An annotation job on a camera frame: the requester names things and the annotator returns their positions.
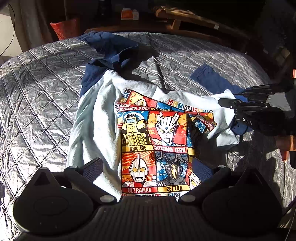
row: comic panel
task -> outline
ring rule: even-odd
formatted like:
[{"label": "comic panel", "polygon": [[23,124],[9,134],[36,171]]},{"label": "comic panel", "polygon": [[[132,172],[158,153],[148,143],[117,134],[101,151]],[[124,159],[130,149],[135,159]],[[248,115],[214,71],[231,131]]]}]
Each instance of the comic panel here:
[{"label": "comic panel", "polygon": [[186,113],[150,111],[148,132],[155,150],[187,153]]},{"label": "comic panel", "polygon": [[154,151],[123,152],[121,190],[126,194],[157,192]]},{"label": "comic panel", "polygon": [[122,113],[121,146],[123,152],[153,150],[148,135],[148,111]]},{"label": "comic panel", "polygon": [[157,185],[160,193],[188,191],[188,155],[155,151]]},{"label": "comic panel", "polygon": [[149,106],[149,107],[156,107],[156,100],[153,100],[149,97],[143,96],[138,92],[135,92],[130,89],[126,89],[123,94],[123,99],[121,100],[123,103],[127,104],[136,104],[140,106]]}]

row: red container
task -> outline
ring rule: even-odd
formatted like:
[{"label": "red container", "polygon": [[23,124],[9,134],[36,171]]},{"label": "red container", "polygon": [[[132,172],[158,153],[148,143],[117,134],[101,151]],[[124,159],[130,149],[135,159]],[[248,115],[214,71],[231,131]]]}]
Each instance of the red container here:
[{"label": "red container", "polygon": [[59,40],[68,39],[80,35],[80,23],[78,18],[74,18],[59,23],[50,23],[56,32]]}]

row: quilted mat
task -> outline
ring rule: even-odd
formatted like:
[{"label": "quilted mat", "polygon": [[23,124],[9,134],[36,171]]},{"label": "quilted mat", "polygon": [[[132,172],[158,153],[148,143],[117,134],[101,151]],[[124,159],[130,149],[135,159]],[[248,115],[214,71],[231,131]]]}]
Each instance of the quilted mat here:
[{"label": "quilted mat", "polygon": [[[163,90],[211,95],[189,78],[206,63],[241,88],[270,83],[249,56],[207,41],[154,33],[120,33],[140,42],[139,62],[129,79],[150,81]],[[52,172],[66,165],[69,136],[79,101],[85,65],[99,54],[75,38],[40,46],[0,67],[0,240],[20,231],[12,216],[13,202],[39,167]],[[245,134],[227,153],[204,152],[209,162],[232,170],[256,167],[286,207],[295,196],[295,170],[280,160],[273,138]]]}]

